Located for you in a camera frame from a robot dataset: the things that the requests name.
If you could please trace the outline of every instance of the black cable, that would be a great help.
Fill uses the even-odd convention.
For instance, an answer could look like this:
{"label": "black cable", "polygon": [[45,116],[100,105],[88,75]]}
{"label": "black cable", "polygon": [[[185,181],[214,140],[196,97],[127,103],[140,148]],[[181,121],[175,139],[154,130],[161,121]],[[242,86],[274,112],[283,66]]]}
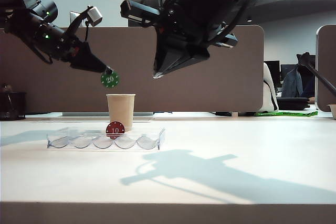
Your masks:
{"label": "black cable", "polygon": [[88,35],[89,35],[89,22],[85,21],[86,24],[86,31],[85,31],[85,41],[88,40]]}
{"label": "black cable", "polygon": [[228,35],[233,28],[235,28],[235,26],[237,25],[237,23],[239,22],[243,12],[245,11],[246,7],[248,6],[250,0],[245,0],[244,4],[242,5],[242,7],[240,8],[240,10],[238,11],[236,17],[231,21],[231,23],[217,36],[215,36],[213,39],[207,41],[205,43],[206,46],[210,46],[218,41],[221,41],[222,39],[225,38],[226,35]]}
{"label": "black cable", "polygon": [[24,43],[24,44],[26,44],[27,45],[27,47],[29,47],[30,48],[30,50],[38,57],[38,58],[40,58],[44,63],[46,63],[46,64],[49,64],[49,65],[51,65],[51,64],[53,64],[53,61],[52,61],[52,58],[51,58],[51,56],[50,55],[48,55],[49,56],[49,60],[47,60],[37,49],[36,49],[36,47],[34,46],[34,44],[32,44],[32,43],[29,43],[28,41],[26,41],[25,39],[22,39],[22,36],[20,36],[20,38],[21,38],[21,40],[22,40],[22,42]]}

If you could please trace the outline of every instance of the beige paper cup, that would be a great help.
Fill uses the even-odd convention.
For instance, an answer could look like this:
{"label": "beige paper cup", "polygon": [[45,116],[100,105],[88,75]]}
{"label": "beige paper cup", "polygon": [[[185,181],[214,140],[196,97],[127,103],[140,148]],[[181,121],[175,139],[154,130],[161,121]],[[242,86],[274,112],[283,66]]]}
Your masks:
{"label": "beige paper cup", "polygon": [[132,128],[135,94],[106,94],[110,122],[121,122],[125,131]]}
{"label": "beige paper cup", "polygon": [[336,104],[328,104],[330,107],[332,117],[336,120]]}

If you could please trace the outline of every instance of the computer monitor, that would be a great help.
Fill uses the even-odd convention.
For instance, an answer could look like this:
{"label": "computer monitor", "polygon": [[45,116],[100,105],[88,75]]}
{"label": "computer monitor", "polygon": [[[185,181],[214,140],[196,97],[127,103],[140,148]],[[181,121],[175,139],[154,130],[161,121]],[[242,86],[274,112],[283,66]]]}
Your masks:
{"label": "computer monitor", "polygon": [[274,87],[280,87],[281,86],[280,61],[279,60],[267,60],[264,62],[267,64],[269,71],[271,72]]}
{"label": "computer monitor", "polygon": [[283,81],[290,71],[295,68],[296,64],[281,64],[281,80]]}

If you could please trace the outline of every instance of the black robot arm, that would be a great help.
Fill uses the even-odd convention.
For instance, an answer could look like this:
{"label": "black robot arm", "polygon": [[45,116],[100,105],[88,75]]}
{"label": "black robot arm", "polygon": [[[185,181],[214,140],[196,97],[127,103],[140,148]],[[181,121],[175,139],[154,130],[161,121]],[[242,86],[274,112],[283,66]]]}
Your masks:
{"label": "black robot arm", "polygon": [[89,6],[64,31],[52,24],[57,17],[52,0],[0,0],[0,27],[22,40],[40,59],[51,64],[52,59],[70,62],[72,68],[106,72],[110,68],[92,54],[89,44],[75,35],[82,20],[92,26],[101,22],[98,9]]}
{"label": "black robot arm", "polygon": [[155,78],[209,58],[208,46],[232,48],[237,38],[231,34],[249,0],[237,17],[226,24],[225,17],[239,0],[164,0],[161,9],[126,0],[121,16],[143,27],[154,26],[157,46]]}

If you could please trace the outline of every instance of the clear plastic tray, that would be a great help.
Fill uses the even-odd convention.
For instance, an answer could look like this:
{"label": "clear plastic tray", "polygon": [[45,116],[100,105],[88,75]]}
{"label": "clear plastic tray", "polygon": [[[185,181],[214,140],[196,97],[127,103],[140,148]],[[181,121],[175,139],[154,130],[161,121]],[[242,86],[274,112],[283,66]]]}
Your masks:
{"label": "clear plastic tray", "polygon": [[64,128],[47,135],[48,148],[96,150],[159,150],[165,129],[126,129],[123,134],[105,130]]}

